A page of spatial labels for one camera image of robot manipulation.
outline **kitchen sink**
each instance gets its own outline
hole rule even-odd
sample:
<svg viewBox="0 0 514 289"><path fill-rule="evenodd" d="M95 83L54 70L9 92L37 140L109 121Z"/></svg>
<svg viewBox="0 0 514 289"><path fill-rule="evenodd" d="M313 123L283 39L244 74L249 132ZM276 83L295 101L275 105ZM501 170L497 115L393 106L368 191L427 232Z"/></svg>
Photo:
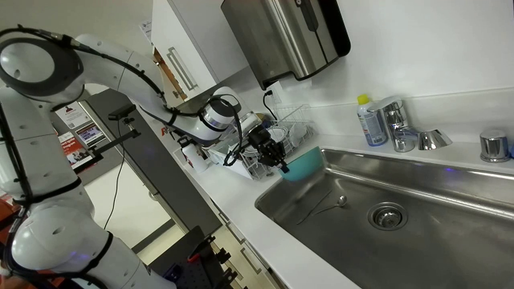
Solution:
<svg viewBox="0 0 514 289"><path fill-rule="evenodd" d="M514 288L514 175L321 154L317 172L255 206L358 286ZM342 195L343 207L299 223Z"/></svg>

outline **stainless steel paper towel dispenser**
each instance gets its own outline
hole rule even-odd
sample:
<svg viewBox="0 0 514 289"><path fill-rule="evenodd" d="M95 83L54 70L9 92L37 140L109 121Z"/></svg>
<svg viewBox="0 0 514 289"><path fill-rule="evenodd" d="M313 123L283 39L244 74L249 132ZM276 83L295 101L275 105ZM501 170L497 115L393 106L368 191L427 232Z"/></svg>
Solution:
<svg viewBox="0 0 514 289"><path fill-rule="evenodd" d="M337 0L224 0L222 11L264 90L303 80L350 51Z"/></svg>

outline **white cabinet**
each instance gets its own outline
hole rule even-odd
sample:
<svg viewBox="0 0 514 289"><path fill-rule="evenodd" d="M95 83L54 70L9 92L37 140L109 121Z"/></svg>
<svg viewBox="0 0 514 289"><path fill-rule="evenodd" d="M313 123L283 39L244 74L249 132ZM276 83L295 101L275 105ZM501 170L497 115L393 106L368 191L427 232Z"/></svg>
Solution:
<svg viewBox="0 0 514 289"><path fill-rule="evenodd" d="M154 0L152 42L188 99L248 66L221 0Z"/></svg>

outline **faucet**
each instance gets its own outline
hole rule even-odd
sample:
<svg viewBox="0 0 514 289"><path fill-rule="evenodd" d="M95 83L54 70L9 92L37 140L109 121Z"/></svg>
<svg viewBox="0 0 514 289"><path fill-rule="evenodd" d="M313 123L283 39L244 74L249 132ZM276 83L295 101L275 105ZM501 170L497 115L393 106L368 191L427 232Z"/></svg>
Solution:
<svg viewBox="0 0 514 289"><path fill-rule="evenodd" d="M368 108L368 112L383 111L385 124L389 128L394 150L400 153L412 151L417 144L421 151L435 150L452 144L451 139L440 130L423 130L409 125L403 103L398 96L389 96Z"/></svg>

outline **dish rack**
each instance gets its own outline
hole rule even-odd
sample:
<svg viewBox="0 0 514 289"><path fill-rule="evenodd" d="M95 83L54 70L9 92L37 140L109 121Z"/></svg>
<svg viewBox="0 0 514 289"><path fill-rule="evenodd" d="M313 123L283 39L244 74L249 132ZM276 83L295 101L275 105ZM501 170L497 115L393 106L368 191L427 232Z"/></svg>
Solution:
<svg viewBox="0 0 514 289"><path fill-rule="evenodd" d="M271 138L283 143L286 157L316 133L314 122L308 120L304 114L304 111L309 108L307 104L274 107L273 113L279 120L263 122ZM238 141L237 133L233 132L221 142L206 149L206 152L213 163L223 166L227 153L237 145ZM232 166L225 168L251 179L261 179L271 175L273 173L271 167L259 163L258 156L256 149L247 147L239 154Z"/></svg>

